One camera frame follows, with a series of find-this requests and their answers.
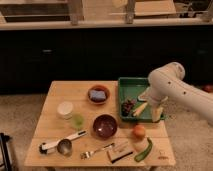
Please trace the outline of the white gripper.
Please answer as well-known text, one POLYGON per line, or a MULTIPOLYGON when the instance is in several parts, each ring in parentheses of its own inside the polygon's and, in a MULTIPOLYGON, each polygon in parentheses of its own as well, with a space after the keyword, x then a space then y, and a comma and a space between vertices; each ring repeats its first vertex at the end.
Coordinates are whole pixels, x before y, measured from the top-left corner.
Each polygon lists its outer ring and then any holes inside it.
POLYGON ((165 97, 159 104, 157 104, 151 108, 151 116, 152 116, 153 122, 157 122, 160 120, 161 114, 163 112, 162 104, 167 100, 168 100, 168 98, 165 97))

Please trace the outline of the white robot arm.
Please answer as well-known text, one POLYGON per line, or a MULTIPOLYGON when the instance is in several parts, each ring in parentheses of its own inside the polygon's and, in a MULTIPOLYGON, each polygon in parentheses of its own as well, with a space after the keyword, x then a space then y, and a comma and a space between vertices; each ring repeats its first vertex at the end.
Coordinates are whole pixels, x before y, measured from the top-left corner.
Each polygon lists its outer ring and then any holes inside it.
POLYGON ((158 107, 165 97, 173 98, 202 115, 213 126, 213 95, 183 81, 184 67, 171 62, 151 71, 148 75, 147 102, 158 107))

